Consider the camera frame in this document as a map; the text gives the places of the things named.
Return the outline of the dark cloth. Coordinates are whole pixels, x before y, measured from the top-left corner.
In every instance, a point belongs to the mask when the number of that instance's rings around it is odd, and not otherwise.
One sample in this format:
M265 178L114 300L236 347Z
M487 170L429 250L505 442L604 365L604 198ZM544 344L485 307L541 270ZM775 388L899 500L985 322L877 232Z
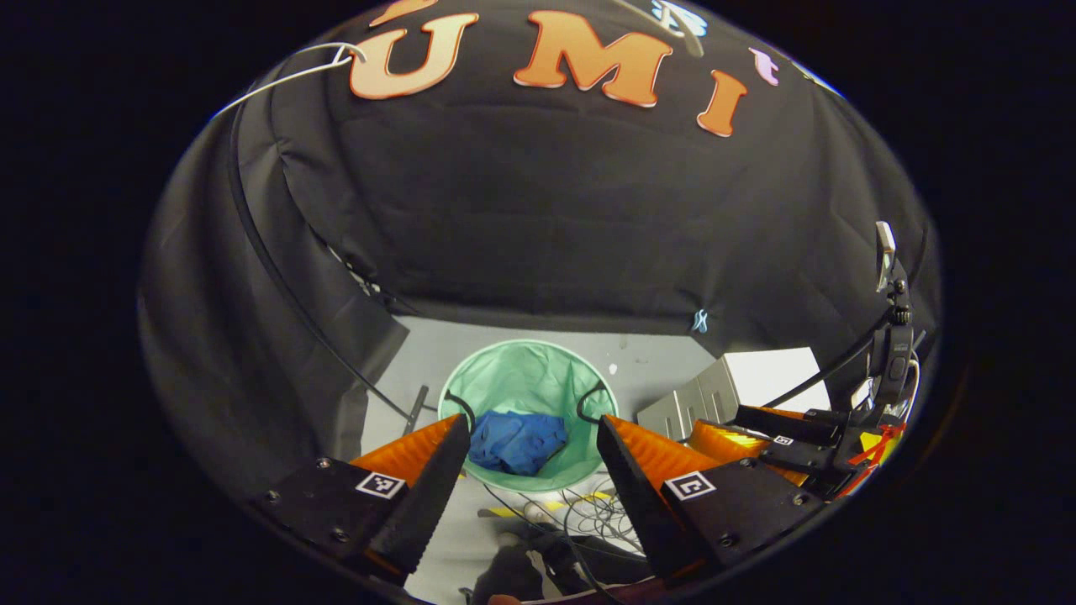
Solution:
M554 601L603 588L649 581L654 573L641 555L594 536L574 536L574 547L550 535L500 546L470 591L469 605L494 605L496 595L520 602Z

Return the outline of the black backdrop cloth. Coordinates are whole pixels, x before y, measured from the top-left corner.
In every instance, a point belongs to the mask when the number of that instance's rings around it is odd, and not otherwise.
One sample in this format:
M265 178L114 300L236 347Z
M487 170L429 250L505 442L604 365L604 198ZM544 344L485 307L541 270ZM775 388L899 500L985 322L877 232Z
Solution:
M610 0L393 0L301 46L369 61L246 101L237 154L223 116L206 125L151 219L137 316L164 416L214 482L243 498L345 453L374 410L261 268L232 161L277 267L369 381L406 318L826 363L883 314L884 221L928 398L942 245L898 156L785 50L672 3L706 23L703 58Z

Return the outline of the green laundry hamper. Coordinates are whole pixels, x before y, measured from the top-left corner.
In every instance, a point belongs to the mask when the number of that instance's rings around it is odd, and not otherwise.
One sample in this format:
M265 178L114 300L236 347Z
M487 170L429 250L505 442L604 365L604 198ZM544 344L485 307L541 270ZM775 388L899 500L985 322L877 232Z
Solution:
M614 390L597 368L568 348L534 339L490 344L461 361L445 380L440 418L461 414L470 436L489 411L564 418L567 445L535 477L489 472L468 460L462 470L484 486L511 492L554 492L579 486L601 466L597 421L618 416Z

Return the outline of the blue corduroy jacket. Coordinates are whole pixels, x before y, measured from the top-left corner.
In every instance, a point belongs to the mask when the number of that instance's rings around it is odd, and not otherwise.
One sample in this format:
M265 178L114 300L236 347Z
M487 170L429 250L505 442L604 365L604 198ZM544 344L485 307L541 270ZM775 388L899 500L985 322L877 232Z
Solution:
M468 460L484 470L535 477L565 445L564 418L489 411L477 418Z

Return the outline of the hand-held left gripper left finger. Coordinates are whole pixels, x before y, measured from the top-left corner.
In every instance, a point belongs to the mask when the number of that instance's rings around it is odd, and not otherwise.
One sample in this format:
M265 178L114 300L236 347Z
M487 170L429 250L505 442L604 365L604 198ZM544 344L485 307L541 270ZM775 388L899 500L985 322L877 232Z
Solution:
M334 566L404 588L445 512L470 424L457 413L351 462L318 458L255 494L247 509Z

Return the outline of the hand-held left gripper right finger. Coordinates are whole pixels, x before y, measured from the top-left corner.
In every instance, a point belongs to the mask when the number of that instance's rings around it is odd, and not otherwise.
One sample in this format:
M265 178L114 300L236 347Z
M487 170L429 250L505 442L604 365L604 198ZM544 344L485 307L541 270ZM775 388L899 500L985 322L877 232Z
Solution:
M825 507L761 462L721 463L623 418L601 417L596 444L649 566L669 588L756 558Z

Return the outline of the black clothes rack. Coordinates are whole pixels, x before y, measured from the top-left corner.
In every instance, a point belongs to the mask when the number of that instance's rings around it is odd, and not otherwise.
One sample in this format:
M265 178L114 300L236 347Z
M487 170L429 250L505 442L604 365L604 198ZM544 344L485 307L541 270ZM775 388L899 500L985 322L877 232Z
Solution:
M231 145L233 154L238 153L238 133L239 133L240 119L242 118L243 105L245 105L247 100L258 95L258 93L269 92L269 89L277 87L277 85L282 85L285 82L291 82L293 80L310 76L310 74L330 71L332 69L341 68L342 66L352 66L354 64L362 65L366 62L364 51L358 50L356 45L346 45L345 43L337 42L337 43L330 43L329 45L313 45L311 47L305 47L305 50L300 50L299 53L302 54L305 53L305 51L313 51L313 50L334 50L335 58L326 64L312 66L312 68L295 72L293 74L289 74L289 76L279 78L277 80L269 81L268 83L261 84L260 86L257 85L257 83L253 83L252 86L247 88L247 93L243 93L243 95L239 96L239 98L231 101L231 103L228 103L227 105L221 108L218 112L215 112L215 114L211 116L211 118L207 119L206 124L210 126L212 125L212 123L215 122L215 119L218 119L220 116L223 116L223 118L225 118L225 122L227 122L228 126L230 127L230 130L228 131L228 141L229 144ZM362 386L366 388L369 394L372 394L373 396L376 396L377 399L383 402L384 405L387 405L388 408L393 411L393 413L396 413L397 416L404 418L404 420L407 421L406 426L408 430L413 428L414 423L417 419L419 411L426 409L427 406L424 405L422 402L417 402L415 404L414 410L404 411L404 409L399 408L399 406L397 406L395 402L392 402L387 395L379 391L374 386L373 382L366 379L366 377L363 376L362 372L358 371L358 369L355 368L350 363L350 361L346 360L345 356L337 350L337 348L335 348L332 342L328 339L327 334L324 333L322 329L320 329L318 323L316 323L314 318L311 316L310 311L306 308L303 302L301 302L301 300L298 298L296 292L294 292L291 289L291 286L288 285L288 283L284 278L284 275L281 273L280 268L277 267L277 262L273 261L272 254L270 254L269 249L266 248L264 239L261 238L261 231L259 231L259 229L257 228L256 222L252 215L250 205L247 203L247 198L245 196L245 187L243 187L243 183L240 175L240 169L238 167L238 161L232 161L232 167L230 168L228 183L231 191L235 211L237 211L238 217L240 219L240 223L242 225L242 229L243 231L245 231L246 240L249 241L249 244L252 245L259 263L261 263L261 268L265 269L266 275L269 276L270 280L272 280L274 287L277 287L277 290L284 297L285 302L288 302L288 306L292 308L293 312L296 313L297 318L299 318L301 323L303 323L306 329L309 330L313 337L315 337L315 340L318 341L318 344L323 344L323 348L326 348L327 351L330 352L331 355L335 357L335 360L339 361L339 363L342 364L343 368L345 368L346 371L353 375L354 378L362 383ZM777 397L775 400L765 403L763 408L774 410L777 408L777 406L780 405L780 403L785 403L787 400L791 400L794 396L797 396L799 395L799 393L806 391L807 388L815 386L815 384L822 382L823 379L826 379L829 376L838 371L838 369L845 367L846 364L849 363L849 361L856 358L856 356L860 355L861 353L868 351L870 344L873 344L873 341L877 339L878 334L887 329L890 329L890 326L892 325L900 325L900 311L895 311L893 309L893 302L890 302L890 307L888 307L888 309L884 310L884 313L881 314L879 320L873 326L870 326L869 329L866 329L866 332L862 334L862 336L858 337L856 341L854 341L853 344L851 344L851 347L847 351L841 353L841 355L839 355L837 358L831 361L831 363L826 367L815 372L815 375L812 375L810 379L807 379L803 383L799 383L799 386L793 386L792 390Z

